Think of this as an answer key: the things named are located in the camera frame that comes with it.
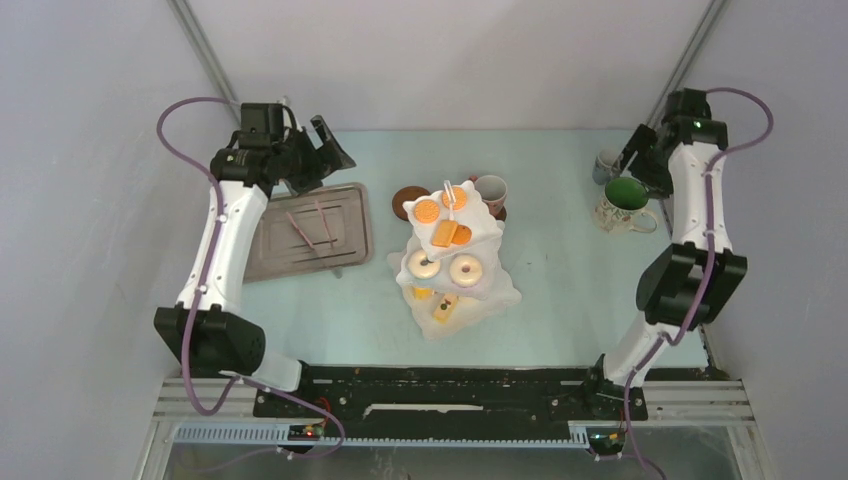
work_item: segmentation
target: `white tray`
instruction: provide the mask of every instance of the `white tray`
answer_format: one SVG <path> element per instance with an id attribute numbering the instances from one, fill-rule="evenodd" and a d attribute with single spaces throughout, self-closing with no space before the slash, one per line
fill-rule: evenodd
<path id="1" fill-rule="evenodd" d="M 406 252 L 390 253 L 386 260 L 395 272 L 400 273 L 400 264 Z M 521 292 L 512 286 L 512 278 L 498 262 L 495 270 L 495 281 L 492 284 L 492 295 L 487 300 L 462 298 L 454 308 L 453 314 L 445 323 L 433 318 L 433 311 L 438 306 L 441 295 L 433 295 L 426 300 L 416 300 L 412 296 L 411 287 L 401 287 L 403 299 L 412 310 L 415 323 L 421 327 L 421 333 L 427 340 L 438 340 L 453 335 L 465 327 L 470 327 L 486 317 L 504 312 L 508 307 L 521 301 Z"/>
<path id="2" fill-rule="evenodd" d="M 409 223 L 412 224 L 412 229 L 415 235 L 421 241 L 421 248 L 427 252 L 427 258 L 433 261 L 440 260 L 451 255 L 456 255 L 459 252 L 468 250 L 478 243 L 487 242 L 503 235 L 503 230 L 498 228 L 495 222 L 495 217 L 489 214 L 489 207 L 483 203 L 483 199 L 477 190 L 474 189 L 474 182 L 466 180 L 459 185 L 465 190 L 465 195 L 468 201 L 465 206 L 457 212 L 454 212 L 454 219 L 460 224 L 471 229 L 471 241 L 465 245 L 451 245 L 447 248 L 436 247 L 430 243 L 433 234 L 436 232 L 436 227 L 442 220 L 447 220 L 450 212 L 447 207 L 442 204 L 442 193 L 444 190 L 438 190 L 430 195 L 419 197 L 412 202 L 403 202 L 403 209 L 406 210 L 409 216 Z M 429 198 L 435 201 L 440 207 L 439 219 L 433 223 L 421 223 L 415 219 L 413 210 L 415 205 L 421 200 Z"/>
<path id="3" fill-rule="evenodd" d="M 498 221 L 497 225 L 498 228 L 503 230 L 503 222 Z M 400 264 L 400 273 L 395 277 L 395 281 L 402 287 L 432 288 L 441 293 L 455 293 L 463 297 L 485 300 L 491 294 L 490 287 L 495 280 L 495 273 L 500 268 L 500 260 L 498 259 L 498 250 L 500 248 L 501 238 L 498 237 L 485 243 L 478 243 L 462 252 L 463 254 L 473 255 L 477 260 L 480 260 L 480 263 L 483 265 L 483 277 L 473 287 L 460 287 L 453 283 L 453 280 L 450 278 L 450 264 L 454 257 L 443 258 L 441 260 L 442 267 L 439 273 L 433 278 L 422 280 L 409 272 L 409 267 L 407 267 L 409 256 L 412 252 L 421 249 L 421 241 L 413 235 L 409 239 L 409 242 L 406 243 L 406 254 L 403 256 Z"/>

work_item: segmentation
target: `floral mug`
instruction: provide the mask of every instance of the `floral mug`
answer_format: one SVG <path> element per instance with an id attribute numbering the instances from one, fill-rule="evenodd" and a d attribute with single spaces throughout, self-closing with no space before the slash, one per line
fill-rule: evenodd
<path id="1" fill-rule="evenodd" d="M 616 178 L 604 187 L 604 193 L 592 213 L 592 220 L 607 233 L 651 233 L 659 226 L 660 219 L 646 208 L 647 205 L 648 190 L 644 185 L 629 177 Z M 636 219 L 641 217 L 653 218 L 654 225 L 637 225 Z"/>

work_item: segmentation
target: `round wooden coaster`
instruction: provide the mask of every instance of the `round wooden coaster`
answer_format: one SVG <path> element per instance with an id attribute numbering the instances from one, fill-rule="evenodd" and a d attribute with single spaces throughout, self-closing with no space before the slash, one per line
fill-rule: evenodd
<path id="1" fill-rule="evenodd" d="M 424 195 L 430 195 L 430 192 L 424 187 L 403 187 L 392 197 L 392 211 L 399 219 L 408 222 L 409 217 L 406 215 L 406 210 L 403 209 L 403 202 L 411 202 Z"/>

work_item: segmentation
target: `gray floor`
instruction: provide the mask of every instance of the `gray floor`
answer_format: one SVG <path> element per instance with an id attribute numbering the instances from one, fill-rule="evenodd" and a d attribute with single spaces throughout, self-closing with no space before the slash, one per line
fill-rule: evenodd
<path id="1" fill-rule="evenodd" d="M 739 479 L 730 442 L 722 428 L 637 430 L 645 456 L 659 464 L 669 479 Z M 222 463 L 256 447 L 194 445 L 185 461 L 197 466 Z M 276 455 L 257 456 L 203 476 L 173 464 L 173 480 L 193 479 L 646 479 L 635 460 L 595 463 L 582 450 L 346 448 L 320 460 L 286 461 Z"/>

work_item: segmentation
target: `small cup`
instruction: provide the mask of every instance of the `small cup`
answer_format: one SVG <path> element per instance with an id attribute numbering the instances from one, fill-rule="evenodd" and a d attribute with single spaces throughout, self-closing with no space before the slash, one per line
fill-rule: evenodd
<path id="1" fill-rule="evenodd" d="M 489 213 L 497 216 L 503 210 L 506 201 L 506 182 L 497 175 L 483 175 L 482 177 L 471 177 L 474 189 L 480 193 L 483 203 L 489 207 Z"/>
<path id="2" fill-rule="evenodd" d="M 621 152 L 605 148 L 595 157 L 595 167 L 592 169 L 592 180 L 598 185 L 606 185 L 613 178 L 621 175 L 619 165 L 623 156 Z"/>
<path id="3" fill-rule="evenodd" d="M 656 213 L 648 210 L 646 205 L 648 189 L 632 178 L 619 177 L 610 180 L 604 187 L 601 200 L 592 213 L 592 220 L 598 228 L 607 233 L 651 233 L 659 226 L 660 219 Z M 636 225 L 636 217 L 642 216 L 653 218 L 654 226 Z"/>

